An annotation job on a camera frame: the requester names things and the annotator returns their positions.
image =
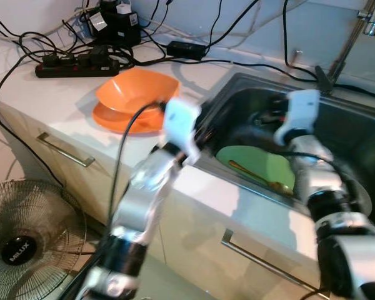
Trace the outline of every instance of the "fan logo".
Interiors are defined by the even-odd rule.
[[[26,242],[21,248],[20,250],[18,250],[18,252],[16,252],[12,258],[10,258],[10,261],[14,262],[21,254],[22,252],[24,252],[27,248],[29,247],[29,244],[28,242]]]

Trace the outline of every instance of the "orange plate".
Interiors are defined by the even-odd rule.
[[[104,83],[97,91],[99,101],[115,111],[136,113],[155,100],[170,100],[179,94],[179,81],[167,75],[134,67]],[[145,110],[148,117],[156,108]]]
[[[100,126],[117,133],[123,133],[132,118],[130,114],[113,111],[100,102],[93,109],[92,115],[95,122]],[[129,133],[154,133],[160,131],[163,128],[163,121],[164,114],[161,111],[156,111],[152,116],[137,118]]]

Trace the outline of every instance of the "wooden spoon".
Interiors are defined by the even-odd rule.
[[[290,187],[288,187],[287,185],[281,183],[281,182],[278,182],[278,181],[268,181],[267,179],[261,177],[260,175],[256,174],[256,173],[253,173],[251,172],[250,170],[247,170],[245,167],[242,167],[240,164],[238,164],[236,161],[232,161],[230,160],[228,162],[232,167],[236,168],[236,169],[239,169],[240,171],[243,171],[245,173],[248,173],[249,175],[251,176],[254,176],[254,177],[257,177],[258,179],[261,179],[263,181],[266,182],[266,184],[270,187],[270,188],[273,188],[285,195],[288,195],[288,196],[293,196],[293,191],[291,190]]]

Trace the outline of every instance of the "kitchen sink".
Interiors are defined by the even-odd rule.
[[[199,123],[207,142],[196,167],[260,194],[267,199],[265,201],[276,201],[308,214],[294,197],[270,190],[215,159],[219,150],[232,145],[286,150],[273,142],[273,132],[278,125],[258,124],[253,116],[266,108],[270,99],[294,90],[297,88],[247,74],[232,77],[204,107],[206,117]],[[372,202],[369,218],[375,224],[375,109],[332,96],[322,97],[314,134],[332,151],[335,163],[368,192]]]

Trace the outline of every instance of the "green plate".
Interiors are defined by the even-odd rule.
[[[216,158],[232,170],[265,185],[266,182],[263,180],[232,167],[229,165],[229,161],[236,161],[242,167],[268,181],[278,181],[291,189],[294,187],[294,174],[290,169],[289,161],[283,156],[271,154],[252,146],[228,146],[222,148]]]

